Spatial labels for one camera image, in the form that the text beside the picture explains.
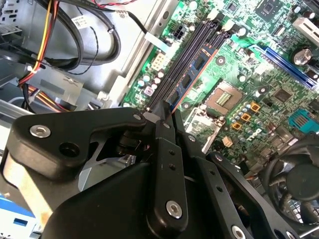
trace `black ram slot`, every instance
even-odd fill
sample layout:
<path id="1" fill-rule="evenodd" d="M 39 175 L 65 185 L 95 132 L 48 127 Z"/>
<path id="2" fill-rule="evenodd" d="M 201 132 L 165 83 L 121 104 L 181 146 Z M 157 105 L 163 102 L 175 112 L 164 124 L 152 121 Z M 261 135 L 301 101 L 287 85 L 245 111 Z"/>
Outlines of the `black ram slot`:
<path id="1" fill-rule="evenodd" d="M 166 100 L 168 95 L 174 90 L 176 83 L 181 78 L 186 68 L 191 64 L 198 51 L 207 38 L 220 28 L 220 22 L 224 15 L 219 14 L 215 20 L 202 22 L 199 24 L 186 47 L 174 62 L 170 71 L 164 77 L 160 87 L 152 95 L 147 107 L 152 109 L 160 100 Z"/>

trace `black cable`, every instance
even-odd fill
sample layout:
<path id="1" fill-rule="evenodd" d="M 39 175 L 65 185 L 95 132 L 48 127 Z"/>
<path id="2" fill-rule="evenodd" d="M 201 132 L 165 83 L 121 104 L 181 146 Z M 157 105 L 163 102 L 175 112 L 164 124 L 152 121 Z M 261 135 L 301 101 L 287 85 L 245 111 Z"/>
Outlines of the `black cable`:
<path id="1" fill-rule="evenodd" d="M 78 6 L 76 6 L 76 8 L 77 8 L 78 11 L 80 12 L 80 14 L 83 16 L 83 12 L 81 11 L 81 9 L 80 9 Z M 99 54 L 99 39 L 98 39 L 98 36 L 97 36 L 96 31 L 94 30 L 94 28 L 91 27 L 91 26 L 90 26 L 90 28 L 91 28 L 91 30 L 92 30 L 93 33 L 94 33 L 95 41 L 96 41 L 96 52 L 95 52 L 94 58 L 93 58 L 91 64 L 88 66 L 88 68 L 87 68 L 85 71 L 83 71 L 83 72 L 81 72 L 81 73 L 72 73 L 72 72 L 69 72 L 69 73 L 72 74 L 72 75 L 79 76 L 79 75 L 83 75 L 83 74 L 85 74 L 86 72 L 88 72 L 88 70 L 90 70 L 90 68 L 91 68 L 92 65 L 94 64 L 94 61 L 96 60 L 96 58 L 97 58 L 97 56 L 98 56 L 98 54 Z"/>

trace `blue object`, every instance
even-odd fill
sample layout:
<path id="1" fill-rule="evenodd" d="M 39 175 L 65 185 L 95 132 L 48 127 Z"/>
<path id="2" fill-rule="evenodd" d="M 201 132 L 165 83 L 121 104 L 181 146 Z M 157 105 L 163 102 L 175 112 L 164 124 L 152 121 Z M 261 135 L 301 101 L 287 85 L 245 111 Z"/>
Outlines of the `blue object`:
<path id="1" fill-rule="evenodd" d="M 303 133 L 319 131 L 319 123 L 315 116 L 305 109 L 299 109 L 288 119 L 289 125 L 298 128 Z"/>
<path id="2" fill-rule="evenodd" d="M 307 76 L 304 72 L 301 72 L 297 67 L 286 61 L 281 55 L 279 55 L 270 47 L 262 46 L 261 49 L 264 51 L 264 54 L 267 58 L 281 67 L 284 71 L 286 71 L 307 88 L 313 89 L 317 85 L 317 82 L 315 80 Z"/>

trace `black chip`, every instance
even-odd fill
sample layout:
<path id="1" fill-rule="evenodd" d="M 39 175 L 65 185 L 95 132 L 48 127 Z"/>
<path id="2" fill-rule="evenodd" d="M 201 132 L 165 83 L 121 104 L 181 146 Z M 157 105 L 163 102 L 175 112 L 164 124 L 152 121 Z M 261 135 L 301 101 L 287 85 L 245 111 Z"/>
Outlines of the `black chip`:
<path id="1" fill-rule="evenodd" d="M 233 3 L 231 3 L 231 4 L 228 6 L 228 9 L 229 9 L 230 11 L 236 11 L 237 6 L 236 6 L 235 4 L 233 4 Z"/>
<path id="2" fill-rule="evenodd" d="M 255 13 L 266 22 L 269 22 L 282 6 L 283 4 L 279 0 L 262 0 L 255 9 Z"/>
<path id="3" fill-rule="evenodd" d="M 309 107 L 311 107 L 315 111 L 319 111 L 319 101 L 317 99 L 314 99 L 310 102 Z"/>
<path id="4" fill-rule="evenodd" d="M 291 94 L 287 91 L 280 89 L 274 93 L 274 97 L 279 100 L 281 103 L 286 102 L 290 98 Z"/>

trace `screw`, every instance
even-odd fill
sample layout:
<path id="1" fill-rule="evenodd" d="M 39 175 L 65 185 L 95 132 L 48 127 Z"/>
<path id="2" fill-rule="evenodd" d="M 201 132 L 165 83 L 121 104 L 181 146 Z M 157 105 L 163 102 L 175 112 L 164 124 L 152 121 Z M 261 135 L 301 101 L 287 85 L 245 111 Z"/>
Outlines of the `screw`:
<path id="1" fill-rule="evenodd" d="M 215 155 L 215 157 L 217 158 L 218 161 L 220 161 L 220 162 L 223 161 L 223 159 L 220 156 Z"/>
<path id="2" fill-rule="evenodd" d="M 188 138 L 189 138 L 189 140 L 192 141 L 192 142 L 195 142 L 195 141 L 196 141 L 196 139 L 195 139 L 195 137 L 194 137 L 193 135 L 189 135 Z"/>
<path id="3" fill-rule="evenodd" d="M 289 239 L 296 239 L 295 236 L 291 232 L 287 231 L 286 233 L 287 233 L 287 236 L 289 237 Z"/>
<path id="4" fill-rule="evenodd" d="M 134 116 L 134 118 L 136 118 L 137 120 L 141 120 L 141 119 L 142 119 L 139 115 L 134 114 L 133 116 Z"/>
<path id="5" fill-rule="evenodd" d="M 231 231 L 236 239 L 246 239 L 244 232 L 237 226 L 232 226 Z"/>
<path id="6" fill-rule="evenodd" d="M 180 219 L 182 215 L 182 209 L 180 205 L 175 201 L 168 201 L 166 203 L 166 210 L 175 219 Z"/>
<path id="7" fill-rule="evenodd" d="M 170 126 L 167 123 L 163 123 L 163 124 L 166 128 L 170 128 Z"/>
<path id="8" fill-rule="evenodd" d="M 51 130 L 44 125 L 34 125 L 30 128 L 30 133 L 37 138 L 47 138 L 51 135 Z"/>

